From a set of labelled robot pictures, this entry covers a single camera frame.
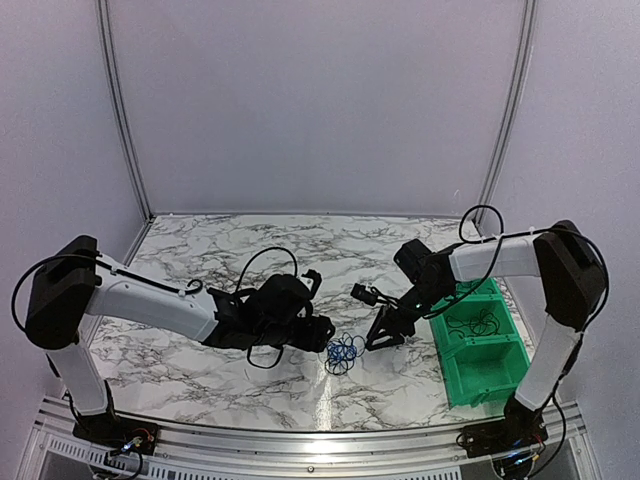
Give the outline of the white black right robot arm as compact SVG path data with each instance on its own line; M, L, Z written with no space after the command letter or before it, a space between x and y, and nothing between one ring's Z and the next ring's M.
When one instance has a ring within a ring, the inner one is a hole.
M495 438L515 448L534 431L534 421L571 372L588 328L610 295L608 265L597 244L571 220L549 227L460 239L439 250L420 239L404 242L393 257L410 282L409 290L382 306L369 328L369 351L405 343L420 319L436 317L461 305L469 292L455 294L461 283L504 279L509 290L517 278L540 283L544 305L535 353L505 406Z

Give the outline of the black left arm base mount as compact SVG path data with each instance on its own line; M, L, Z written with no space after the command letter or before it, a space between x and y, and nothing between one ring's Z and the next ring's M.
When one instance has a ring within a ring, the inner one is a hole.
M122 417L113 413L83 416L77 414L73 435L105 447L117 448L134 438L141 438L142 442L137 450L143 455L155 452L159 426L156 423Z

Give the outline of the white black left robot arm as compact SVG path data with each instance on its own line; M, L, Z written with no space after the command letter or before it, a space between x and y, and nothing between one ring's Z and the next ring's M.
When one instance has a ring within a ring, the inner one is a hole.
M116 445L126 436L126 423L82 339L85 317L119 318L246 354L260 346L319 353L335 333L331 320L314 312L321 283L321 275L309 270L274 274L258 288L232 292L199 279L179 287L132 272L102 254L96 238L81 235L19 278L10 311L62 379L80 431Z

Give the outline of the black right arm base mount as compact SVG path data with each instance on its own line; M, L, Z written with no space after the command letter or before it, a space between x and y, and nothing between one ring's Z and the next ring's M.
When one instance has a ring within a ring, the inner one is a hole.
M456 444L468 458L494 455L522 449L546 441L548 434L542 418L544 406L531 410L512 394L498 420L464 426Z

